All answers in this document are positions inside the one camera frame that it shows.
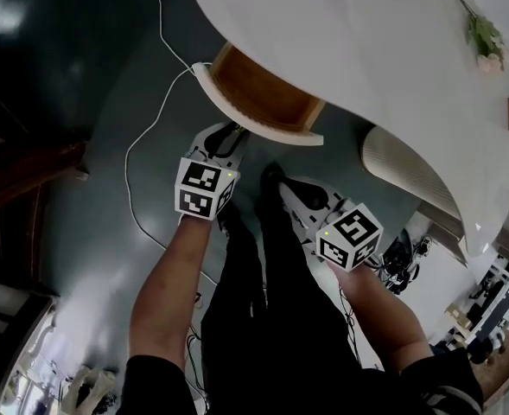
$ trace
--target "sleeve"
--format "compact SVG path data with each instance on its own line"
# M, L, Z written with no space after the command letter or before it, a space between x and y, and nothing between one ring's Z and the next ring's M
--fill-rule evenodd
M196 415L182 370L163 358L132 357L125 370L118 415L131 413Z
M482 391L463 348L415 362L402 372L402 380L436 414L482 414Z

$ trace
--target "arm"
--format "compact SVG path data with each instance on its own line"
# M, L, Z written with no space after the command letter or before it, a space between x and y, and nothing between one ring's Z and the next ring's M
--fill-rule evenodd
M350 272L330 267L385 368L402 372L433 355L415 314L383 286L368 266Z
M152 355L181 370L200 268L212 222L186 217L139 292L130 324L130 356Z

